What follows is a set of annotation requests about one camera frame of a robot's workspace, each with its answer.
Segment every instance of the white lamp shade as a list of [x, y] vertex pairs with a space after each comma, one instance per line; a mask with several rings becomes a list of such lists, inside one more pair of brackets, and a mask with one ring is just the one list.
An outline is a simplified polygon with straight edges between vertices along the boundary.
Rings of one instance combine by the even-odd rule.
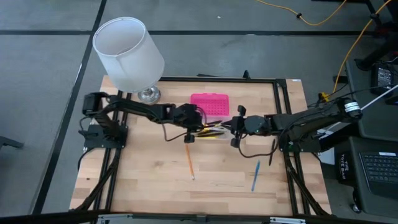
[[138, 19], [120, 17], [103, 24], [93, 37], [93, 47], [115, 87], [137, 93], [156, 84], [164, 59]]

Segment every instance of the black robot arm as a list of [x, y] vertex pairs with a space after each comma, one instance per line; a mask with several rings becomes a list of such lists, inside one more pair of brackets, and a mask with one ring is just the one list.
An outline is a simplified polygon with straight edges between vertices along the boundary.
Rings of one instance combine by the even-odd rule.
[[[108, 101], [108, 105], [103, 108], [103, 99]], [[121, 136], [119, 123], [112, 121], [108, 113], [112, 111], [122, 111], [127, 113], [145, 116], [150, 121], [157, 124], [174, 124], [187, 130], [186, 142], [193, 142], [191, 132], [203, 129], [202, 116], [198, 112], [196, 105], [184, 104], [176, 107], [175, 104], [155, 104], [146, 105], [132, 100], [122, 99], [116, 95], [106, 93], [90, 93], [85, 96], [83, 104], [83, 114], [86, 117], [94, 118], [103, 128], [103, 132], [108, 139], [117, 139]]]
[[358, 103], [349, 98], [338, 98], [326, 105], [295, 114], [273, 114], [248, 116], [243, 106], [238, 107], [239, 116], [224, 122], [223, 125], [235, 135], [231, 145], [239, 147], [243, 134], [271, 136], [278, 135], [282, 141], [290, 141], [293, 151], [318, 152], [317, 130], [336, 122], [352, 123], [362, 117]]

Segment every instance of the wooden table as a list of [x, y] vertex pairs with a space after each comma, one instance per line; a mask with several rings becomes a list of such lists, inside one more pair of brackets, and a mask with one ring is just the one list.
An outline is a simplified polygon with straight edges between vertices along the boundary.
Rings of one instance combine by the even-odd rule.
[[[292, 112], [307, 109], [300, 80], [286, 80]], [[229, 95], [231, 116], [238, 105], [246, 115], [276, 114], [272, 85], [264, 83], [158, 82], [159, 103], [188, 103], [192, 93]], [[108, 76], [101, 91], [116, 94]], [[161, 125], [145, 117], [129, 114], [129, 135], [122, 150], [111, 210], [115, 212], [180, 213], [212, 215], [291, 215], [287, 176], [283, 155], [243, 158], [229, 140], [196, 139], [190, 144], [195, 173], [191, 179], [183, 138], [165, 142]], [[184, 130], [166, 125], [168, 138]], [[269, 152], [274, 137], [248, 136], [241, 142], [243, 153]], [[79, 206], [98, 182], [104, 149], [87, 154], [81, 162], [70, 208]], [[261, 166], [254, 192], [251, 186], [257, 160]], [[309, 153], [301, 153], [305, 183], [322, 208], [330, 212], [320, 163]], [[299, 211], [300, 191], [295, 187]], [[107, 188], [103, 190], [101, 208]]]

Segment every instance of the sticker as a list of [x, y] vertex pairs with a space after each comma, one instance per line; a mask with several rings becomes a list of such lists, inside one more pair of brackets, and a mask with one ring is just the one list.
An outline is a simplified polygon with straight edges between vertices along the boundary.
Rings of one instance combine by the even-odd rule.
[[346, 105], [344, 105], [345, 108], [349, 108], [349, 107], [352, 107], [352, 106], [358, 106], [358, 103], [357, 102], [352, 102], [352, 103], [347, 103]]
[[352, 107], [350, 107], [350, 108], [346, 108], [345, 109], [345, 111], [348, 113], [348, 112], [350, 112], [350, 111], [353, 111], [353, 110], [360, 110], [361, 108], [359, 108], [359, 106], [352, 106]]
[[379, 152], [380, 156], [397, 156], [395, 153], [393, 152]]

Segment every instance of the yellow pencil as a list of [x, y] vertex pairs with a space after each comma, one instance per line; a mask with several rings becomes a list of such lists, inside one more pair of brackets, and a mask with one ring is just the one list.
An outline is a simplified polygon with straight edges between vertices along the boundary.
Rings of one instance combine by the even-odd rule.
[[187, 152], [187, 158], [188, 158], [189, 169], [190, 169], [190, 172], [191, 172], [191, 177], [192, 177], [192, 180], [195, 180], [195, 176], [193, 175], [193, 169], [192, 169], [191, 157], [190, 157], [190, 155], [189, 155], [189, 148], [188, 148], [188, 144], [185, 144], [185, 151]]

